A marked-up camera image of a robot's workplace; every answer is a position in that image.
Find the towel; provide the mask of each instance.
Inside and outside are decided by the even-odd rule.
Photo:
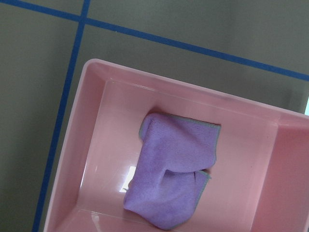
[[[140,128],[143,146],[124,209],[170,230],[194,213],[216,162],[220,125],[152,113]]]

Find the cloth fold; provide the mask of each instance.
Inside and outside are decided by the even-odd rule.
[[[195,211],[216,162],[220,125],[152,113],[140,128],[143,140],[124,208],[169,230]]]

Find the blue line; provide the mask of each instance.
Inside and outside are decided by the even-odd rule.
[[[76,22],[78,22],[80,20],[79,15],[70,14],[70,13],[63,12],[63,11],[58,11],[58,10],[55,10],[55,9],[35,5],[35,4],[24,2],[24,1],[0,0],[0,2],[3,2],[5,4],[9,4],[9,5],[12,5],[12,6],[17,6],[17,7],[20,7],[20,8],[32,10],[32,11],[37,11],[37,12],[44,13],[44,14],[47,14],[47,15],[53,15],[53,16],[56,16],[56,17],[69,19],[69,20],[76,21]]]
[[[69,90],[70,90],[70,87],[71,87],[73,73],[74,73],[74,69],[75,69],[75,65],[76,65],[76,60],[77,60],[78,52],[79,52],[82,37],[83,37],[83,32],[84,32],[84,27],[85,27],[85,19],[87,17],[89,5],[90,5],[90,0],[84,0],[82,13],[81,13],[81,17],[80,17],[80,22],[78,24],[78,28],[77,28],[76,36],[75,36],[75,40],[74,40],[74,45],[73,45],[73,49],[72,49],[72,53],[71,53],[71,58],[70,58],[70,62],[69,62],[67,76],[66,76],[66,80],[65,80],[65,83],[64,83],[64,86],[63,86],[62,96],[61,96],[61,100],[60,100],[60,105],[59,105],[58,114],[57,114],[57,118],[56,118],[54,133],[53,133],[53,137],[52,137],[52,141],[51,141],[51,145],[50,145],[50,149],[49,149],[49,154],[48,154],[48,158],[47,158],[47,163],[46,163],[46,167],[45,167],[45,172],[44,172],[40,196],[39,196],[39,200],[38,200],[38,204],[37,204],[37,209],[36,209],[36,213],[35,213],[35,218],[34,218],[34,222],[33,222],[32,232],[37,232],[39,230],[40,221],[41,221],[41,217],[42,217],[42,211],[43,211],[44,202],[45,202],[46,193],[47,193],[47,188],[48,188],[48,183],[49,183],[49,180],[50,180],[52,167],[53,167],[53,163],[54,163],[54,159],[55,159],[56,148],[57,148],[59,135],[60,135],[60,131],[61,131],[61,126],[62,126],[62,122],[63,122],[63,117],[64,117],[64,113],[65,113],[65,109],[66,109],[66,105],[67,105],[67,101],[68,101]]]
[[[161,44],[181,48],[181,49],[188,50],[188,51],[191,51],[191,52],[204,54],[204,55],[207,55],[207,56],[210,56],[210,57],[215,57],[215,58],[231,61],[231,62],[234,62],[234,63],[243,64],[243,65],[246,65],[246,66],[251,66],[251,67],[254,67],[254,68],[266,70],[266,71],[269,71],[269,72],[278,73],[278,74],[286,75],[286,76],[289,76],[289,77],[294,77],[294,78],[297,78],[297,79],[309,81],[309,75],[307,75],[307,74],[303,74],[303,73],[300,73],[300,72],[294,72],[294,71],[291,71],[291,70],[288,70],[288,69],[279,68],[279,67],[276,67],[276,66],[257,62],[257,61],[254,61],[254,60],[237,57],[237,56],[230,55],[230,54],[227,54],[227,53],[214,51],[214,50],[211,50],[211,49],[195,46],[195,45],[188,44],[188,43],[183,43],[183,42],[180,42],[180,41],[176,41],[176,40],[168,39],[168,38],[165,38],[165,37],[145,33],[145,32],[142,32],[142,31],[121,27],[121,26],[118,26],[118,25],[98,21],[98,20],[91,19],[91,18],[86,19],[86,24],[89,24],[89,25],[92,25],[92,26],[95,26],[95,27],[98,27],[98,28],[111,30],[111,31],[117,31],[117,32],[122,33],[122,34],[131,35],[131,36],[134,36],[134,37],[146,39],[146,40],[153,41],[153,42],[156,42],[156,43],[161,43]]]

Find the pink plastic bin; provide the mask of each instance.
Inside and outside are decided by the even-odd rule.
[[[221,124],[217,162],[180,232],[306,232],[309,117],[92,59],[83,69],[45,232],[160,231],[119,192],[150,111]]]

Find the microfiber cloth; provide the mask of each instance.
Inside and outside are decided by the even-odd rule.
[[[152,113],[140,128],[143,146],[124,208],[170,230],[194,213],[216,161],[220,125]]]

